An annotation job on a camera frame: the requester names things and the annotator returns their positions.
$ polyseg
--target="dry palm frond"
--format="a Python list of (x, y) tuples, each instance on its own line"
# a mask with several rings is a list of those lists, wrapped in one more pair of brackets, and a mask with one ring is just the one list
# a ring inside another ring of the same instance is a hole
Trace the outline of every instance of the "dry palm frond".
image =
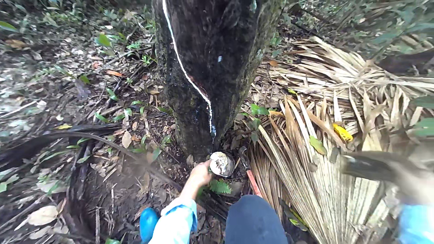
[[(298, 52), (306, 57), (301, 63), (283, 56), (280, 68), (267, 71), (261, 66), (257, 71), (273, 87), (298, 92), (275, 95), (281, 112), (262, 118), (260, 140), (249, 152), (258, 185), (279, 216), (278, 197), (289, 200), (319, 243), (378, 240), (390, 210), (382, 199), (385, 190), (379, 182), (341, 174), (341, 161), (330, 162), (333, 148), (393, 152), (401, 137), (391, 132), (432, 116), (429, 109), (409, 104), (414, 97), (432, 94), (434, 79), (388, 74), (318, 38), (295, 45), (305, 50)], [(333, 131), (333, 122), (342, 122), (354, 140), (346, 144)], [(323, 143), (326, 155), (310, 145), (311, 138)]]

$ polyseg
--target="rubber tree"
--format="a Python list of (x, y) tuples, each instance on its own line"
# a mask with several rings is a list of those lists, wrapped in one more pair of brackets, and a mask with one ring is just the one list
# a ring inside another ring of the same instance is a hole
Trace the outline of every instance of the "rubber tree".
[(204, 160), (230, 128), (285, 0), (153, 0), (156, 55), (185, 155)]

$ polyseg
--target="hand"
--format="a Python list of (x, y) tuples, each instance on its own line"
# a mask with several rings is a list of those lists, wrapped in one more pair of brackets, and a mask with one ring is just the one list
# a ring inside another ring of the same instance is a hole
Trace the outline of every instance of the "hand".
[(434, 173), (428, 169), (409, 170), (401, 163), (390, 161), (399, 187), (401, 200), (406, 204), (434, 205)]
[(190, 173), (184, 188), (182, 189), (180, 197), (187, 197), (196, 199), (197, 191), (201, 186), (207, 185), (211, 179), (212, 174), (208, 172), (211, 160), (198, 164)]

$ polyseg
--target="red handle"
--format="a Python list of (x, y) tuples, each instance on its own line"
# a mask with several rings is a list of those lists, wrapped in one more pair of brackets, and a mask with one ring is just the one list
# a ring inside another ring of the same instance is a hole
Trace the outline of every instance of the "red handle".
[(258, 184), (256, 184), (255, 177), (253, 176), (253, 173), (251, 170), (247, 170), (247, 176), (249, 176), (250, 185), (252, 186), (255, 194), (257, 196), (264, 198), (261, 194), (261, 191), (259, 190)]

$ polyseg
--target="light blue sleeve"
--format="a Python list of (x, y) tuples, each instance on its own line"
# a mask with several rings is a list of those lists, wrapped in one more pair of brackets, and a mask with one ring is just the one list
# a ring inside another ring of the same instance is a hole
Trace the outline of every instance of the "light blue sleeve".
[(434, 244), (434, 207), (404, 205), (399, 228), (402, 244)]
[(149, 244), (188, 244), (190, 231), (197, 229), (196, 202), (176, 198), (161, 211)]

